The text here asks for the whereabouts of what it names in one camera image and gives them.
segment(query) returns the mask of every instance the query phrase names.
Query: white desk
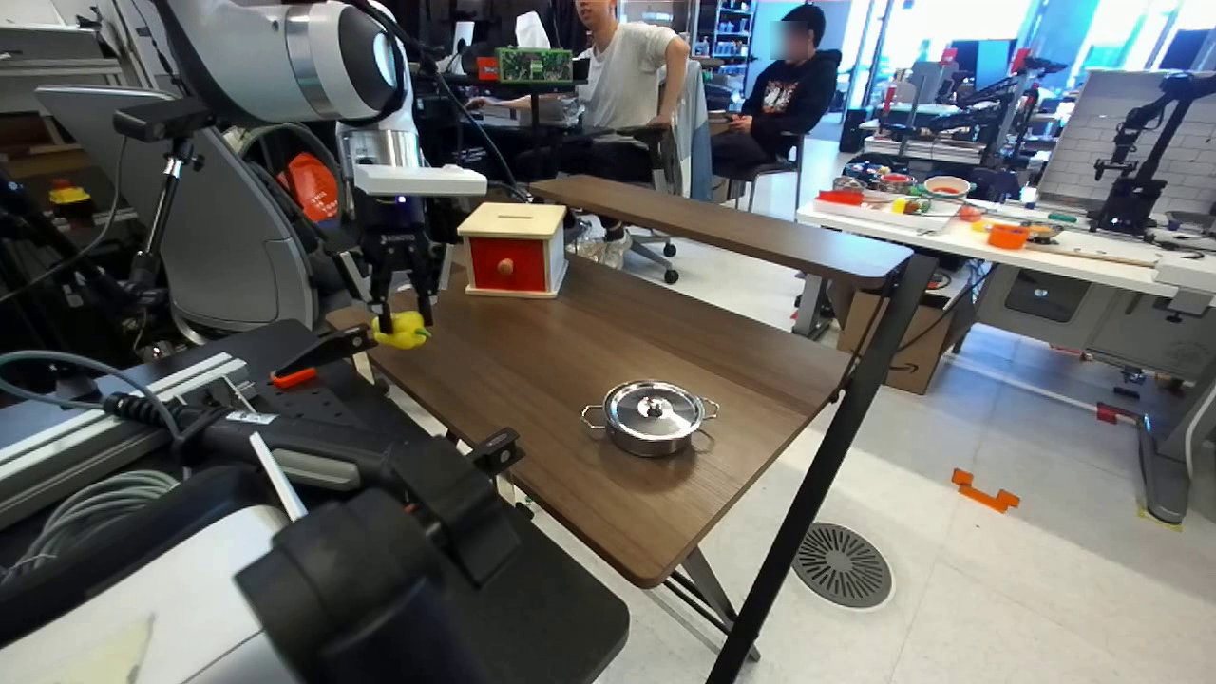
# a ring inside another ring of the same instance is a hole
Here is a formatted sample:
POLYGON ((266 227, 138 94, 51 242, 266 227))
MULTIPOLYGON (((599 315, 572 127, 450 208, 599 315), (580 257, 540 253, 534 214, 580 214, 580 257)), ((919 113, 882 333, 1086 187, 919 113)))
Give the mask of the white desk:
POLYGON ((1000 252, 986 242, 982 230, 970 227, 970 225, 948 225, 937 236, 924 236, 904 225, 885 225, 877 215, 871 222, 871 215, 823 214, 818 206, 800 206, 796 222, 885 239, 885 242, 909 242, 909 247, 924 247, 924 252, 982 257, 982 261, 1074 277, 1074 281, 1091 281, 1091 284, 1146 291, 1146 296, 1175 296, 1179 291, 1179 290, 1156 281, 1160 247, 1138 242, 1138 239, 1065 230, 1060 247, 1000 252))
POLYGON ((1161 522, 1181 522, 1188 507, 1188 476, 1191 476, 1191 442, 1203 442, 1216 431, 1216 315, 1203 319, 1169 319, 1156 301, 1142 296, 1179 296, 1175 284, 1156 281, 1160 247, 1121 239, 1121 236, 1095 236, 1095 230, 1065 230, 1060 247, 1020 247, 1000 252, 986 247, 982 230, 970 225, 948 225, 937 236, 887 225, 882 215, 852 215, 852 214, 823 214, 818 206, 796 208, 800 225, 838 227, 885 242, 982 257, 1004 265, 986 277, 986 291, 979 301, 979 319, 996 328, 1010 328, 1034 337, 1060 343, 1055 333, 1074 333, 1084 351, 1099 357, 1114 357, 1123 365, 1167 370, 1175 375, 1200 380, 1188 405, 1179 418, 1156 422, 1151 415, 1138 418, 1138 471, 1142 471, 1142 498, 1146 509, 1161 522), (1084 301, 1074 312, 1053 323, 1026 323, 1026 312, 1004 312, 1004 296, 1010 296, 1010 281, 1026 274, 1047 274, 1079 281, 1084 301))

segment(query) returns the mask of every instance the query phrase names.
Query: floor drain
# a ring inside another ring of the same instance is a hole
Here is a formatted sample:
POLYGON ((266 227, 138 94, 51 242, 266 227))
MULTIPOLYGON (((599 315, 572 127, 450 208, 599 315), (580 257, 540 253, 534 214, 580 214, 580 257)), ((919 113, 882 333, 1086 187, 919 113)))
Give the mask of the floor drain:
POLYGON ((874 608, 894 589, 877 548, 838 524, 811 524, 796 548, 794 569, 818 598, 842 608, 874 608))

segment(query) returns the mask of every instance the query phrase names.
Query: cable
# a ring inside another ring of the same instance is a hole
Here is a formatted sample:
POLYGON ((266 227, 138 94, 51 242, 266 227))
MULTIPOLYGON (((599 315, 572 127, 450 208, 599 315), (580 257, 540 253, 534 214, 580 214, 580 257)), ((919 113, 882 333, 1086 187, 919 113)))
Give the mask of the cable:
POLYGON ((504 165, 501 147, 492 146, 492 137, 486 134, 486 127, 477 118, 469 118, 459 104, 459 94, 450 92, 450 82, 435 72, 433 82, 442 87, 442 94, 450 104, 456 118, 468 122, 482 146, 491 147, 492 165, 504 176, 504 187, 519 199, 532 201, 532 195, 525 191, 525 181, 518 179, 518 171, 504 165))
POLYGON ((862 351, 871 351, 871 333, 874 333, 877 319, 882 319, 882 304, 874 304, 874 312, 871 312, 871 319, 862 328, 862 337, 852 344, 852 357, 848 357, 848 365, 838 374, 837 390, 858 374, 862 351))
POLYGON ((1195 410, 1191 410, 1191 418, 1186 422, 1186 433, 1181 433, 1181 460, 1186 460, 1188 476, 1191 476, 1195 431, 1200 431, 1203 415, 1212 410, 1212 401, 1216 401, 1216 380, 1212 380, 1203 401, 1195 401, 1195 410))
POLYGON ((59 257, 58 265, 50 265, 43 277, 25 281, 25 284, 21 284, 21 290, 16 290, 16 291, 3 291, 3 296, 0 296, 0 306, 3 306, 6 301, 25 296, 30 290, 36 290, 36 284, 45 284, 45 281, 59 277, 63 270, 70 270, 76 261, 82 261, 89 252, 97 252, 97 247, 111 239, 112 222, 119 222, 119 206, 122 206, 126 146, 129 146, 129 137, 122 137, 122 147, 119 147, 112 195, 111 195, 111 208, 106 208, 106 225, 102 225, 102 230, 97 230, 93 239, 86 239, 70 257, 59 257))
POLYGON ((917 343, 924 343, 929 332, 937 332, 944 319, 952 319, 952 306, 943 306, 919 333, 904 337, 895 353, 910 351, 917 343))
POLYGON ((43 522, 43 533, 30 541, 30 548, 12 567, 0 567, 0 584, 51 564, 67 543, 79 543, 82 534, 112 524, 129 509, 140 509, 171 494, 174 488, 179 480, 144 469, 144 471, 119 471, 102 484, 76 489, 70 498, 51 507, 51 513, 43 522))
MULTIPOLYGON (((179 453, 183 445, 183 431, 174 422, 174 415, 150 395, 149 385, 126 375, 122 370, 106 365, 106 361, 93 361, 93 357, 79 357, 79 353, 63 353, 63 351, 12 351, 12 353, 0 353, 0 370, 3 365, 76 365, 76 370, 86 370, 86 374, 97 374, 97 375, 119 375, 122 385, 129 385, 131 390, 140 390, 140 398, 159 415, 162 431, 171 433, 171 453, 179 453)), ((32 398, 32 401, 58 401, 50 395, 36 395, 36 390, 25 390, 25 388, 16 388, 6 380, 0 380, 0 390, 3 395, 16 395, 16 398, 32 398)))

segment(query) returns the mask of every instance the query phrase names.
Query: man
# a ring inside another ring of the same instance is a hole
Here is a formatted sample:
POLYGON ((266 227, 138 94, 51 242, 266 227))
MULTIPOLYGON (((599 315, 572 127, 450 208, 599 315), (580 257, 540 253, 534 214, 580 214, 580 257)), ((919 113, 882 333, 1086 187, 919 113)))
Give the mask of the man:
POLYGON ((711 141, 713 176, 743 179, 786 157, 822 122, 838 67, 838 48, 818 48, 823 23, 818 2, 782 14, 782 58, 760 72, 739 113, 711 141))
POLYGON ((618 23, 615 0, 572 0, 587 29, 586 134, 559 166, 623 181, 651 179, 651 147, 618 128, 665 128, 685 94, 687 40, 665 28, 618 23))

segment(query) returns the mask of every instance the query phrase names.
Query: gray panel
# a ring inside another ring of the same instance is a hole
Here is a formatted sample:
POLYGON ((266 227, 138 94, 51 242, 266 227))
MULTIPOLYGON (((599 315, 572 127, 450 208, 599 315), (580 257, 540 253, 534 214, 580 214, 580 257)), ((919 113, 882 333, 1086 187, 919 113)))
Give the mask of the gray panel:
MULTIPOLYGON (((144 225, 159 195, 165 146, 126 141, 112 110, 157 104, 157 92, 36 87, 36 104, 86 147, 144 225)), ((179 181, 162 230, 174 312, 195 328, 248 332, 269 319, 314 323, 320 304, 295 227, 216 128, 195 137, 200 166, 179 181)))
POLYGON ((1041 343, 1086 351, 1114 296, 1115 291, 1103 284, 996 265, 982 281, 977 319, 1041 343))
MULTIPOLYGON (((1066 128, 1041 179, 1041 199, 1103 206, 1115 171, 1095 181, 1095 161, 1109 161, 1114 134, 1132 106, 1160 100, 1161 72, 1091 72, 1066 128)), ((1142 161, 1156 128, 1142 128, 1127 161, 1142 161)), ((1195 100, 1161 157, 1167 181, 1156 214, 1209 214, 1216 206, 1216 100, 1195 100)))
POLYGON ((1195 380, 1216 361, 1216 315, 1169 315, 1169 301, 1132 296, 1109 306, 1091 351, 1104 361, 1195 380))

